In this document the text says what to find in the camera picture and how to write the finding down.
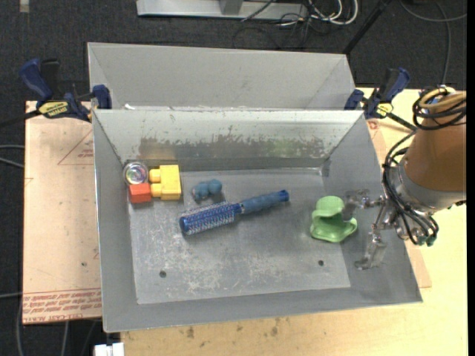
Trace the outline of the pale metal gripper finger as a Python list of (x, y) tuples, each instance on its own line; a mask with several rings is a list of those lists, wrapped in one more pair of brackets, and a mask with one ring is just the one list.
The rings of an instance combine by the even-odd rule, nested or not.
[(367, 235), (367, 245), (364, 256), (355, 261), (355, 267), (358, 270), (368, 270), (379, 267), (384, 258), (387, 244), (382, 240), (380, 234), (370, 232)]
[(367, 189), (351, 190), (344, 194), (344, 207), (342, 208), (343, 221), (349, 221), (354, 211), (370, 206), (369, 191)]

